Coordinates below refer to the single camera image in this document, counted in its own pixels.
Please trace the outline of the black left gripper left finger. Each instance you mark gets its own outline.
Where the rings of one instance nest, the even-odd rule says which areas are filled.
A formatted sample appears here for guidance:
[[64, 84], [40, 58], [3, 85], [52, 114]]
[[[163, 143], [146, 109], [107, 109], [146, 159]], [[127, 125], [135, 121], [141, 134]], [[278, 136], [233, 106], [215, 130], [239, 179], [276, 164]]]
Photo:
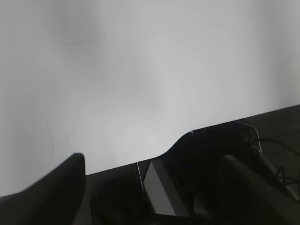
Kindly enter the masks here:
[[0, 204], [2, 225], [71, 225], [86, 183], [85, 160], [75, 153], [53, 171]]

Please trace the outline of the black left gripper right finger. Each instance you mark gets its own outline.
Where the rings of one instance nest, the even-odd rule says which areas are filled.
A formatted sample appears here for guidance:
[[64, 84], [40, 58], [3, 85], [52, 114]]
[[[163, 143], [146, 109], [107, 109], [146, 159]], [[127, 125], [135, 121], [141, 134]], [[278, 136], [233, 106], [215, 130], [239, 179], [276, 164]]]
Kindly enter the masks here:
[[217, 182], [220, 225], [298, 225], [300, 205], [232, 156], [220, 159]]

